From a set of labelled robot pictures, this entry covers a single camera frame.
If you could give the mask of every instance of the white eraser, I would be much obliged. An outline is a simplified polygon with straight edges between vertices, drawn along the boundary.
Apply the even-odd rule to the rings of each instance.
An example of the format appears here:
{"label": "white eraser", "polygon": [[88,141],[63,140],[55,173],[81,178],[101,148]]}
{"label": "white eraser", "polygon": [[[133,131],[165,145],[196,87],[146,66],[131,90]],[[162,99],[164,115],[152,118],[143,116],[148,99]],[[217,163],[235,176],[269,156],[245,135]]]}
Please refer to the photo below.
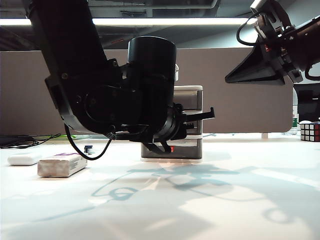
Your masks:
{"label": "white eraser", "polygon": [[24,152],[24,153],[17,153],[13,154],[8,157],[8,163],[10,165],[33,165],[39,162],[39,160],[42,158],[42,155],[35,152]]}
{"label": "white eraser", "polygon": [[78,153],[60,153],[39,161],[38,176],[69,177],[86,166],[87,160]]}

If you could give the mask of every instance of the white box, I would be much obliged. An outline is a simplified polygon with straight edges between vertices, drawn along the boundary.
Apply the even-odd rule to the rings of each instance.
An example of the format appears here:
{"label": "white box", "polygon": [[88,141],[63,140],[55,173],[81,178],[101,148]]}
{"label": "white box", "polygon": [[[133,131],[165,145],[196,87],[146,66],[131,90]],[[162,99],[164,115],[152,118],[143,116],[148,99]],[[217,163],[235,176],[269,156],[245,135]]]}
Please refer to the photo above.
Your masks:
{"label": "white box", "polygon": [[78,153],[60,153],[39,161],[38,176],[69,177],[86,166],[87,160]]}

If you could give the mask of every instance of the screw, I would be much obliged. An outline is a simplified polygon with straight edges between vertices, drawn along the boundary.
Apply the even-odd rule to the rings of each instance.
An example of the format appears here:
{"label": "screw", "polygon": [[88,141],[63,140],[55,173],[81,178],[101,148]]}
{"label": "screw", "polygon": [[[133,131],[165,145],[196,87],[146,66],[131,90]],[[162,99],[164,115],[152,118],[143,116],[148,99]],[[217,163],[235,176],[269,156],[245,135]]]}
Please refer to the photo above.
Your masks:
{"label": "screw", "polygon": [[113,113],[110,113],[109,118],[110,118],[111,121],[115,121],[116,120],[116,115],[114,115]]}
{"label": "screw", "polygon": [[68,73],[66,73],[66,72],[61,74],[61,78],[64,79],[64,80],[68,79],[68,77],[69,77]]}
{"label": "screw", "polygon": [[95,98],[92,98],[91,100],[90,100],[90,105],[92,106],[92,105],[95,105],[97,103],[97,100],[95,99]]}
{"label": "screw", "polygon": [[79,95],[75,96],[75,102],[77,104],[81,103],[81,100],[82,100],[81,96],[79,96]]}

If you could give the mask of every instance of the gray partition wall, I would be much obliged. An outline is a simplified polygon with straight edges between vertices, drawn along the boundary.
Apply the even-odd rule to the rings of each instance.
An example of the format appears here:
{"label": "gray partition wall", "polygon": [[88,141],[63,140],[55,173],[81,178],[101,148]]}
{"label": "gray partition wall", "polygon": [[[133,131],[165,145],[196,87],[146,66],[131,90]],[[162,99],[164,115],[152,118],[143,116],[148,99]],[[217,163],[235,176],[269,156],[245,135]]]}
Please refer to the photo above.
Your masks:
{"label": "gray partition wall", "polygon": [[[292,124],[293,84],[283,86],[225,83],[251,48],[178,49],[176,85],[202,85],[203,110],[214,107],[204,133],[285,132]],[[120,65],[126,50],[106,50]],[[44,79],[49,71],[40,51],[0,52],[0,134],[63,133],[64,126]]]}

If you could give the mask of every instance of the purple label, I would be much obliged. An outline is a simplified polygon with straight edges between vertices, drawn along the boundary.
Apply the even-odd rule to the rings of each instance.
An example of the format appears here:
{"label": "purple label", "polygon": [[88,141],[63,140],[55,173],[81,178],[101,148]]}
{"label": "purple label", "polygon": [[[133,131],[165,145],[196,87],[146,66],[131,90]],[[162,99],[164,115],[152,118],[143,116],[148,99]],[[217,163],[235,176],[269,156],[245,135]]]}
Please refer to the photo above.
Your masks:
{"label": "purple label", "polygon": [[79,155],[79,153],[60,153],[60,154],[57,154],[55,156],[71,156],[71,155]]}

